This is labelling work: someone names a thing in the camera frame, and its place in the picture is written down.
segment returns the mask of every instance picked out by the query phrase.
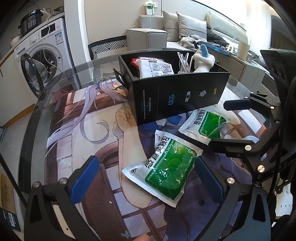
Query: blue logo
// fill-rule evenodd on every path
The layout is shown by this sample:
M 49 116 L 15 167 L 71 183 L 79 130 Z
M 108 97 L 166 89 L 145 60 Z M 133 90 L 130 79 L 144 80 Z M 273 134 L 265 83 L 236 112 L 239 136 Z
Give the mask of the blue logo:
M 175 102 L 175 94 L 171 95 L 169 98 L 168 98 L 168 105 L 173 105 Z

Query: bolt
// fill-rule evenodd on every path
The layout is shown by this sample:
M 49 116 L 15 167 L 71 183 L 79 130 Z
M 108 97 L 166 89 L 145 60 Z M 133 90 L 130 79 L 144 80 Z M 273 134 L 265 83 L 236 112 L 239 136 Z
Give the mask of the bolt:
M 263 165 L 259 165 L 257 170 L 258 170 L 258 172 L 262 173 L 265 171 L 265 167 Z
M 234 184 L 234 179 L 232 177 L 227 178 L 229 184 Z
M 68 179 L 65 178 L 65 177 L 63 177 L 63 178 L 61 178 L 61 179 L 59 180 L 59 183 L 60 183 L 60 184 L 66 184 L 67 181 L 68 181 Z
M 34 183 L 33 183 L 33 187 L 34 187 L 34 188 L 37 188 L 37 187 L 40 186 L 40 184 L 41 184 L 40 182 L 34 182 Z
M 245 148 L 247 151 L 250 151 L 250 150 L 252 149 L 252 147 L 251 147 L 250 145 L 246 145 L 244 148 Z

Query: glass tabletop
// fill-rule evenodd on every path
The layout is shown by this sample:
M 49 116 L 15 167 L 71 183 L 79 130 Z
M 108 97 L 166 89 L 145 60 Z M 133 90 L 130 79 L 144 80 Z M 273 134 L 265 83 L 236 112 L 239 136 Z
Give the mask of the glass tabletop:
M 44 185 L 68 178 L 94 155 L 100 161 L 100 171 L 76 208 L 101 240 L 126 240 L 145 233 L 151 240 L 194 240 L 220 205 L 195 171 L 189 174 L 176 208 L 147 193 L 121 172 L 151 157 L 156 129 L 178 135 L 192 112 L 178 115 L 174 121 L 167 118 L 138 127 L 132 115 L 119 118 L 129 105 L 113 68 L 120 70 L 118 55 L 69 69 L 46 84 L 46 97 L 36 103 L 22 144 L 19 187 L 29 194 L 35 181 Z M 229 77 L 218 104 L 248 96 L 250 91 Z M 252 109 L 228 114 L 231 120 L 221 125 L 221 138 L 257 142 L 268 129 L 269 121 Z M 223 177 L 252 183 L 239 158 L 208 150 L 202 156 Z M 225 235 L 240 207 L 238 202 Z

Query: anime desk mat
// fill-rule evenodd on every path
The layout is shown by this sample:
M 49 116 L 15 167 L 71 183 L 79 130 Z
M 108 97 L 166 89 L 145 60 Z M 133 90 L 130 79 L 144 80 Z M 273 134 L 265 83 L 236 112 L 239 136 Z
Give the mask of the anime desk mat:
M 248 112 L 253 122 L 259 123 L 258 127 L 254 129 L 248 125 L 244 118 L 246 113 L 235 112 L 240 124 L 224 124 L 222 138 L 225 135 L 238 139 L 249 135 L 259 138 L 265 127 L 252 110 Z M 123 87 L 117 80 L 103 81 L 66 94 L 58 101 L 51 123 L 46 184 L 69 177 L 90 155 L 95 155 L 100 161 L 100 171 L 82 203 L 76 207 L 101 240 L 132 240 L 145 233 L 157 241 L 194 240 L 218 208 L 195 171 L 188 176 L 184 195 L 176 208 L 153 197 L 121 172 L 125 167 L 151 157 L 155 130 L 177 135 L 190 114 L 136 126 Z M 203 156 L 210 159 L 212 166 L 225 178 L 235 177 L 240 183 L 252 183 L 250 173 L 239 159 L 206 151 Z M 240 207 L 241 202 L 238 202 L 226 235 L 234 225 Z

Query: green and white packet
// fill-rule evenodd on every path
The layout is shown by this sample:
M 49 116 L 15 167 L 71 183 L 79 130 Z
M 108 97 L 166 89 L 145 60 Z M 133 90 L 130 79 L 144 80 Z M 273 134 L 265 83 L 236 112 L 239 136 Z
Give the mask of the green and white packet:
M 208 145 L 211 139 L 221 138 L 220 126 L 229 121 L 216 105 L 211 105 L 194 110 L 179 132 Z
M 167 132 L 155 131 L 155 152 L 147 161 L 122 173 L 164 203 L 176 207 L 184 185 L 202 149 Z

